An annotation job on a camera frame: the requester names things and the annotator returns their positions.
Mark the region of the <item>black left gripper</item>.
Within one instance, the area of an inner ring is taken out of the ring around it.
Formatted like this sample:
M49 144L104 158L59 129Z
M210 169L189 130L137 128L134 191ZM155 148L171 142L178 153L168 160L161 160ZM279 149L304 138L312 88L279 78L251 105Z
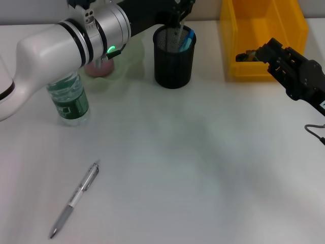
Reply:
M157 24L177 28L195 3L196 0L179 0L176 7L175 0L123 0L118 5L129 20L133 37Z

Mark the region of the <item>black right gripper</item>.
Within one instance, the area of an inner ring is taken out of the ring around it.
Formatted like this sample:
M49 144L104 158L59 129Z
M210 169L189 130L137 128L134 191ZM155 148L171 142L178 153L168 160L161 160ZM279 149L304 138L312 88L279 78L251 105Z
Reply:
M286 89L294 101L302 100L325 115L325 73L315 60L308 60L291 47L272 38L256 51L259 61Z

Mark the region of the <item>transparent plastic ruler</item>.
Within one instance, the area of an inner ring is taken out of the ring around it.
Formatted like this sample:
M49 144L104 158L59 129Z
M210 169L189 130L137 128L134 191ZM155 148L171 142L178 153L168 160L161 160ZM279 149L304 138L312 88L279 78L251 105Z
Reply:
M181 38L181 35L182 35L182 32L183 32L183 27L184 27L184 24L185 24L185 20L186 20L186 18L184 18L180 23L181 25L180 25L180 28L178 30L177 39L176 39L176 50L179 49L179 42L180 42L180 38Z

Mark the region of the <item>blue scissors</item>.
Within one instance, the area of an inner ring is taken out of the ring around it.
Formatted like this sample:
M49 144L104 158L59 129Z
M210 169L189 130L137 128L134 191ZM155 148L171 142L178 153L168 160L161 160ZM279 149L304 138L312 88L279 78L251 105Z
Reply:
M184 30L182 32L179 49L176 50L176 39L179 28L167 28L166 29L166 51L172 53L182 53L186 51L192 43L194 37L194 31L191 29L190 31Z

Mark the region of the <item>green plastic wrapper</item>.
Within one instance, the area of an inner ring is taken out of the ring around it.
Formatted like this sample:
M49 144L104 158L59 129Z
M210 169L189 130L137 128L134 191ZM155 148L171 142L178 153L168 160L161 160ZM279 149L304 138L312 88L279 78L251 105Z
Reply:
M244 53L237 54L236 62L259 62L256 57L256 50L246 50Z

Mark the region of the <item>pink toy peach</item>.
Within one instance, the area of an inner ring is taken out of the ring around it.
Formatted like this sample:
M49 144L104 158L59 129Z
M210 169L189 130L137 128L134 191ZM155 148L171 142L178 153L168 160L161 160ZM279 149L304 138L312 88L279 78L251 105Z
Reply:
M95 67L94 62L84 66L85 73L93 78L106 77L114 71L114 59L103 61L100 68Z

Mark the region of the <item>clear bottle with green label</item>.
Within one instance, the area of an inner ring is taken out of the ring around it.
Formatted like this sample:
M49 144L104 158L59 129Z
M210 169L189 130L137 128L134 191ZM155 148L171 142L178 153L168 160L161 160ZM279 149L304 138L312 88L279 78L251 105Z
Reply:
M46 86L55 108L69 126L79 126L90 116L90 106L82 79L77 71Z

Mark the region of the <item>black mesh pen cup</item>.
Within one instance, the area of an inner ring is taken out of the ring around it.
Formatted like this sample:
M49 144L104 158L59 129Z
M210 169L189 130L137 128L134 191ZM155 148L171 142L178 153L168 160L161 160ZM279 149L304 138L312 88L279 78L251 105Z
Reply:
M178 89L187 85L191 79L196 35L191 46L182 53L166 51L166 25L158 28L153 35L154 44L154 78L156 82L168 89ZM191 28L184 25L184 30Z

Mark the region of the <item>clear silver ballpoint pen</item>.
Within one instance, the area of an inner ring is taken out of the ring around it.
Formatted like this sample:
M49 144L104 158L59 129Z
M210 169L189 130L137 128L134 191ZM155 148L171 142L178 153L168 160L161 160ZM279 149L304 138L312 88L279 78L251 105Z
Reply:
M72 214L73 210L75 209L77 203L80 201L84 192L86 192L95 178L97 177L100 168L99 168L100 160L94 162L87 172L85 173L84 177L82 178L81 182L78 184L77 188L75 189L74 193L68 200L66 206L60 213L59 217L53 224L50 232L49 232L49 239L55 237L64 227L65 223L69 219L70 215Z

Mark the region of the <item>yellow plastic storage bin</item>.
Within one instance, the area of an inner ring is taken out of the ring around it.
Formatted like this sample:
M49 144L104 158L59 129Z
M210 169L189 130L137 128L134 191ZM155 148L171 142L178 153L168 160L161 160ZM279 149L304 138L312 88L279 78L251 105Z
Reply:
M223 0L219 24L227 74L239 82L272 81L273 77L262 62L237 62L238 54L256 50L271 38L303 54L308 37L298 0Z

